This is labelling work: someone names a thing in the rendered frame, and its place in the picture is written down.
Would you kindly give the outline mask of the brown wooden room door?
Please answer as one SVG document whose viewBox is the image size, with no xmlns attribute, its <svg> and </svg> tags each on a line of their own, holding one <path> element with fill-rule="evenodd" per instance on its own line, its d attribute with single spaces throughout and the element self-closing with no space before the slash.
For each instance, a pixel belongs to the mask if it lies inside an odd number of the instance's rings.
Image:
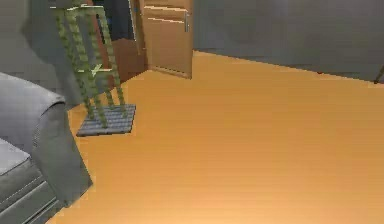
<svg viewBox="0 0 384 224">
<path fill-rule="evenodd" d="M 192 78 L 194 0 L 140 0 L 144 41 L 151 70 Z M 189 32 L 184 30 L 188 11 Z"/>
</svg>

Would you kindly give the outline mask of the grey floor mat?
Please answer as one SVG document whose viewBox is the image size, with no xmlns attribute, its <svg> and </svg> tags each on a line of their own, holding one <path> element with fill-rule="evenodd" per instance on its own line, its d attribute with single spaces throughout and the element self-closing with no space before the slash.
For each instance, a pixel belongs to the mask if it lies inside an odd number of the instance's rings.
<svg viewBox="0 0 384 224">
<path fill-rule="evenodd" d="M 133 121 L 136 112 L 135 104 L 125 104 L 127 115 L 124 116 L 119 106 L 110 109 L 108 106 L 103 106 L 104 115 L 107 121 L 107 127 L 102 126 L 97 111 L 94 111 L 94 118 L 86 116 L 81 124 L 77 137 L 112 135 L 130 133 L 133 128 Z"/>
</svg>

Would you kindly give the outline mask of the dark furniture leg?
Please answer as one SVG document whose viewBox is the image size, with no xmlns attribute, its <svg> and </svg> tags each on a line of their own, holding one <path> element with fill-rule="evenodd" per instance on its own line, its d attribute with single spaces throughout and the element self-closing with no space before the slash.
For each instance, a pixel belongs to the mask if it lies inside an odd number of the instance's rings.
<svg viewBox="0 0 384 224">
<path fill-rule="evenodd" d="M 380 79 L 381 79 L 381 77 L 384 75 L 384 65 L 381 67 L 381 69 L 380 69 L 380 71 L 379 71 L 379 73 L 378 73 L 378 75 L 376 76 L 376 78 L 374 79 L 374 84 L 377 84 L 377 83 L 379 83 L 379 81 L 380 81 Z"/>
</svg>

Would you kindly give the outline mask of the grey sofa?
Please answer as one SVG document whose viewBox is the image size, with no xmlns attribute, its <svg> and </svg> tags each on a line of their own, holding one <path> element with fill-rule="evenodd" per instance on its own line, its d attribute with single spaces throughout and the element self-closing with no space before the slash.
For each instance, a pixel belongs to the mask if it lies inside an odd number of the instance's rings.
<svg viewBox="0 0 384 224">
<path fill-rule="evenodd" d="M 91 186 L 64 97 L 0 72 L 0 224 L 44 224 Z"/>
</svg>

